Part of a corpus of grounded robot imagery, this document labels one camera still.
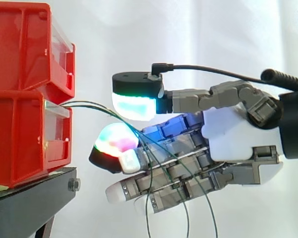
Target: green wire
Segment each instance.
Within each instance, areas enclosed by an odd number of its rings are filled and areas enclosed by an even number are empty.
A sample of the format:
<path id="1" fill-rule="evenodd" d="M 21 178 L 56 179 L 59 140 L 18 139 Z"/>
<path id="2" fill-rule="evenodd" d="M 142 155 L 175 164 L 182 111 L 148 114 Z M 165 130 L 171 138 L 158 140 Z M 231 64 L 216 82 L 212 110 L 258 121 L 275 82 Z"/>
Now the green wire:
<path id="1" fill-rule="evenodd" d="M 213 208 L 212 208 L 212 205 L 211 205 L 211 202 L 207 196 L 207 193 L 205 192 L 204 188 L 202 187 L 202 185 L 200 184 L 200 182 L 197 180 L 197 178 L 193 175 L 193 173 L 185 166 L 185 164 L 183 164 L 183 162 L 181 160 L 178 160 L 178 158 L 172 154 L 170 151 L 166 150 L 165 148 L 163 148 L 161 145 L 159 145 L 157 142 L 155 142 L 154 140 L 152 140 L 150 137 L 148 137 L 147 135 L 143 134 L 141 131 L 137 130 L 136 128 L 134 128 L 131 124 L 129 124 L 128 122 L 126 122 L 125 120 L 123 120 L 120 116 L 118 116 L 115 112 L 113 112 L 112 110 L 106 108 L 105 106 L 101 105 L 101 104 L 98 104 L 98 103 L 94 103 L 94 102 L 90 102 L 90 101 L 72 101 L 72 102 L 68 102 L 68 103 L 65 103 L 63 105 L 66 105 L 66 104 L 69 104 L 69 103 L 80 103 L 80 102 L 84 102 L 84 103 L 91 103 L 91 104 L 94 104 L 94 105 L 97 105 L 97 106 L 100 106 L 102 108 L 99 108 L 99 107 L 96 107 L 96 106 L 90 106 L 90 105 L 73 105 L 73 106 L 66 106 L 66 107 L 71 107 L 71 108 L 90 108 L 90 109 L 95 109 L 95 110 L 98 110 L 98 111 L 101 111 L 101 112 L 104 112 L 106 114 L 109 114 L 119 120 L 121 120 L 122 122 L 124 122 L 129 128 L 131 128 L 132 131 L 136 132 L 138 135 L 141 135 L 141 136 L 144 136 L 145 138 L 147 138 L 148 140 L 150 140 L 152 143 L 156 144 L 158 147 L 160 147 L 162 150 L 164 150 L 166 153 L 168 153 L 171 157 L 173 157 L 174 159 L 176 159 L 184 168 L 185 170 L 187 170 L 189 172 L 189 174 L 195 179 L 195 181 L 198 183 L 199 187 L 201 188 L 201 190 L 203 191 L 206 199 L 207 199 L 207 202 L 208 202 L 208 205 L 209 205 L 209 208 L 210 208 L 210 211 L 211 211 L 211 215 L 212 215 L 212 219 L 213 219 L 213 223 L 214 223 L 214 228 L 215 228 L 215 232 L 216 232 L 216 238 L 218 238 L 218 229 L 217 229 L 217 225 L 216 225 L 216 220 L 215 220 L 215 215 L 214 215 L 214 212 L 213 212 Z M 156 162 L 160 165 L 160 167 L 163 169 L 164 173 L 168 176 L 168 178 L 170 179 L 170 182 L 173 183 L 173 179 L 172 177 L 170 176 L 170 174 L 168 173 L 168 171 L 161 165 L 161 163 L 159 162 L 159 160 L 157 158 L 155 158 Z M 186 207 L 186 204 L 184 202 L 184 198 L 182 197 L 181 193 L 179 192 L 179 190 L 177 189 L 182 201 L 183 201 L 183 204 L 185 206 L 185 209 L 186 209 L 186 212 L 187 212 L 187 207 Z"/>

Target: black cable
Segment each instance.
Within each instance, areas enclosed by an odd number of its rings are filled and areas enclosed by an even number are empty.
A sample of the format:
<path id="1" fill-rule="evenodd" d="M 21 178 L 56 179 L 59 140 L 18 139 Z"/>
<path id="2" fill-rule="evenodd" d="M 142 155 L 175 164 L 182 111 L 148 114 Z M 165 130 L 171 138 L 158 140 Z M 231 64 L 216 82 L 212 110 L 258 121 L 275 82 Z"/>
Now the black cable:
<path id="1" fill-rule="evenodd" d="M 251 77 L 247 77 L 247 76 L 240 75 L 237 73 L 232 73 L 232 72 L 224 71 L 221 69 L 216 69 L 216 68 L 211 68 L 211 67 L 206 67 L 206 66 L 199 66 L 199 65 L 185 65 L 185 64 L 173 65 L 173 64 L 169 64 L 169 63 L 154 63 L 154 64 L 152 64 L 151 73 L 153 75 L 159 75 L 160 73 L 173 71 L 175 69 L 199 70 L 199 71 L 205 71 L 205 72 L 210 72 L 210 73 L 217 73 L 217 74 L 225 75 L 228 77 L 238 78 L 238 79 L 248 81 L 248 82 L 268 84 L 267 82 L 262 81 L 260 79 L 251 78 Z"/>

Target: black sensor cap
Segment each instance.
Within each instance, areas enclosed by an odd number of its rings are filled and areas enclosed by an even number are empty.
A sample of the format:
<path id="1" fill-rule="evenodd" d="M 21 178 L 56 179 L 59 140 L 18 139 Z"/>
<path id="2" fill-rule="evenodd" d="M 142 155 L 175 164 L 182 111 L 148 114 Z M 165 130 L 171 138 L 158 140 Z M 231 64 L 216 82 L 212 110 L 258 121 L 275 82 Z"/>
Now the black sensor cap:
<path id="1" fill-rule="evenodd" d="M 113 93 L 130 97 L 157 98 L 162 77 L 148 79 L 148 72 L 123 72 L 113 75 Z"/>
<path id="2" fill-rule="evenodd" d="M 108 170 L 113 174 L 117 174 L 122 171 L 121 165 L 117 157 L 113 157 L 103 152 L 100 152 L 94 146 L 89 155 L 89 161 L 97 167 L 100 167 L 104 170 Z"/>

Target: cable connector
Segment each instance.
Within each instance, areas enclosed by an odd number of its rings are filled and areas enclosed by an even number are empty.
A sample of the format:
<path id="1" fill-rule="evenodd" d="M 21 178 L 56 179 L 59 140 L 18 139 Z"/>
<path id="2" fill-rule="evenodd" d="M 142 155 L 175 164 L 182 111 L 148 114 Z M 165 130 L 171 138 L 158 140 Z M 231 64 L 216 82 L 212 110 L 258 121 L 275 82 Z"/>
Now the cable connector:
<path id="1" fill-rule="evenodd" d="M 161 73 L 173 71 L 173 64 L 171 63 L 153 63 L 151 66 L 151 74 L 159 76 Z"/>

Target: white fingertip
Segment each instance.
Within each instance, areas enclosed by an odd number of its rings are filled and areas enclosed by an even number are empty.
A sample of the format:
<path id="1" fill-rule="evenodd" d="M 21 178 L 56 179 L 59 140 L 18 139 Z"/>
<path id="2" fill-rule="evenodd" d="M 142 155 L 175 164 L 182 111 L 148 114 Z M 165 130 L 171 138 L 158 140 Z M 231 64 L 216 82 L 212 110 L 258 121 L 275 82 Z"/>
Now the white fingertip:
<path id="1" fill-rule="evenodd" d="M 135 210 L 136 210 L 137 214 L 139 214 L 140 216 L 145 216 L 146 215 L 146 200 L 147 200 L 147 196 L 145 195 L 145 196 L 137 198 L 134 201 Z M 147 210 L 147 212 L 148 212 L 148 215 L 149 214 L 154 214 L 154 210 L 153 210 L 150 198 L 148 198 L 148 210 Z"/>
<path id="2" fill-rule="evenodd" d="M 109 186 L 106 189 L 106 196 L 109 203 L 119 203 L 126 201 L 126 197 L 120 182 Z"/>
<path id="3" fill-rule="evenodd" d="M 259 166 L 259 176 L 260 183 L 264 184 L 271 180 L 283 167 L 284 163 L 279 162 L 275 165 L 260 165 Z"/>
<path id="4" fill-rule="evenodd" d="M 138 157 L 133 149 L 125 151 L 119 157 L 121 168 L 126 174 L 133 174 L 140 171 L 140 163 Z"/>

